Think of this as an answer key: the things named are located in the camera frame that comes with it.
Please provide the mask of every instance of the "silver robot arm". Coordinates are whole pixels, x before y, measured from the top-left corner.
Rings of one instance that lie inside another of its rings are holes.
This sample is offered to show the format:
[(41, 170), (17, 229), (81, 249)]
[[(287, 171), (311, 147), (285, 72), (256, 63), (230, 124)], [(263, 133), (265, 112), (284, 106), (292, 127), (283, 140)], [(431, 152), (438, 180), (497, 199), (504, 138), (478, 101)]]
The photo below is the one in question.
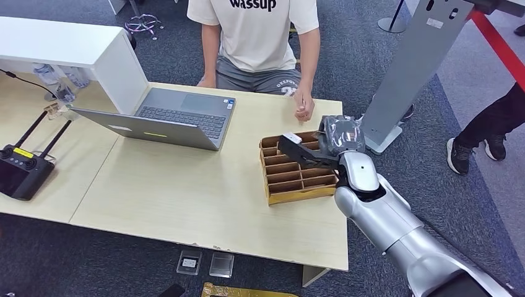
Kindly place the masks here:
[(376, 172), (372, 159), (357, 151), (363, 147), (357, 145), (359, 131), (352, 125), (352, 119), (327, 117), (319, 127), (320, 151), (306, 148), (292, 133), (280, 137), (279, 150), (303, 166), (337, 170), (338, 208), (397, 267), (415, 297), (516, 296), (424, 230), (408, 202)]
[(423, 229), (408, 202), (360, 152), (339, 158), (338, 208), (399, 269), (415, 297), (512, 296), (492, 277), (463, 262)]

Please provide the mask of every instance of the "black pants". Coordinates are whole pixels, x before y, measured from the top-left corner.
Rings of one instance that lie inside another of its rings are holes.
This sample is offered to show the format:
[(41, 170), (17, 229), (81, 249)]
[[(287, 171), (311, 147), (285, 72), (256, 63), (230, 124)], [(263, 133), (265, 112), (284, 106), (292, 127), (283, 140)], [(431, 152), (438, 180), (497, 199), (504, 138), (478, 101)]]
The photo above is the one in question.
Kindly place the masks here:
[(518, 83), (507, 95), (479, 113), (457, 137), (465, 147), (477, 147), (491, 135), (510, 133), (525, 123), (525, 92)]

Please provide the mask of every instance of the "plastic water bottle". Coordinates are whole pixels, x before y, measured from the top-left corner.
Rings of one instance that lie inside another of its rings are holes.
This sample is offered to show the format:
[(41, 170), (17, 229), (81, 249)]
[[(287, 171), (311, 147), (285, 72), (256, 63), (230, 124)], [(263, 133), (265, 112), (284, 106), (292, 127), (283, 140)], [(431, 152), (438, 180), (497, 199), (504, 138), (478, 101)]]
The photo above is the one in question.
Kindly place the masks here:
[(65, 104), (75, 101), (75, 94), (60, 79), (51, 65), (34, 63), (33, 73), (53, 92), (58, 100)]
[(86, 78), (81, 68), (69, 66), (59, 67), (77, 88), (85, 88), (89, 85), (89, 79)]

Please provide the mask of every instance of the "person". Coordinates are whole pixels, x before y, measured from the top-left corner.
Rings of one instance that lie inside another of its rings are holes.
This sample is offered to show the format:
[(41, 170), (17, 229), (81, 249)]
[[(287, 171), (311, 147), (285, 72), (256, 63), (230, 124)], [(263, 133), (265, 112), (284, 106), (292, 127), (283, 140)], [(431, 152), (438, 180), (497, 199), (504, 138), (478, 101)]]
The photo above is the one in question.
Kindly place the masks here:
[[(197, 86), (293, 96), (295, 117), (310, 120), (321, 44), (316, 0), (189, 0), (188, 17), (202, 24), (204, 76)], [(299, 34), (301, 73), (288, 43), (290, 23)]]
[(525, 123), (525, 92), (515, 83), (511, 90), (479, 113), (447, 146), (448, 166), (458, 174), (469, 172), (472, 149), (485, 143), (485, 152), (495, 161), (506, 157), (506, 134)]

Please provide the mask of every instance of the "cable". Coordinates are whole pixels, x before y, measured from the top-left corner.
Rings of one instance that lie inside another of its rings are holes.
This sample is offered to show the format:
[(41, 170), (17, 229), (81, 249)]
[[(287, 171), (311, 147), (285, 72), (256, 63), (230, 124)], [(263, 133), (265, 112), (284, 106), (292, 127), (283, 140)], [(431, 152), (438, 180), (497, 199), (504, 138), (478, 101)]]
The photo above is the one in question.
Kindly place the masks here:
[(489, 277), (492, 277), (500, 286), (502, 286), (512, 297), (525, 297), (523, 295), (518, 295), (513, 289), (511, 289), (507, 284), (504, 284), (501, 280), (499, 280), (496, 276), (494, 276), (492, 273), (490, 273), (485, 267), (480, 265), (477, 261), (469, 257), (457, 244), (454, 243), (454, 241), (450, 240), (446, 235), (444, 235), (434, 224), (430, 223), (428, 220), (426, 220), (423, 217), (420, 217), (416, 214), (414, 214), (421, 222), (424, 222), (427, 226), (429, 226), (432, 230), (434, 230), (438, 235), (443, 238), (447, 243), (449, 243), (453, 248), (455, 248), (458, 252), (460, 252), (462, 255), (467, 257), (472, 263), (474, 263), (476, 266), (479, 267), (479, 269), (483, 270)]
[(30, 82), (30, 81), (25, 80), (25, 79), (21, 79), (20, 77), (17, 77), (16, 74), (14, 74), (13, 72), (5, 71), (5, 70), (2, 70), (2, 69), (0, 69), (0, 71), (3, 72), (3, 73), (5, 73), (7, 76), (9, 76), (9, 77), (11, 77), (11, 78), (13, 78), (13, 79), (19, 79), (19, 80), (21, 80), (21, 81), (23, 81), (23, 82), (26, 82), (26, 83), (28, 83), (28, 84), (36, 85), (37, 87), (41, 87), (41, 88), (43, 88), (44, 90), (46, 90), (47, 92), (49, 92), (49, 93), (53, 96), (53, 98), (56, 99), (56, 97), (55, 97), (55, 95), (53, 94), (53, 92), (51, 92), (51, 91), (50, 91), (49, 89), (47, 89), (46, 87), (43, 87), (43, 86), (41, 86), (41, 85), (39, 85), (39, 84), (35, 84), (34, 82)]

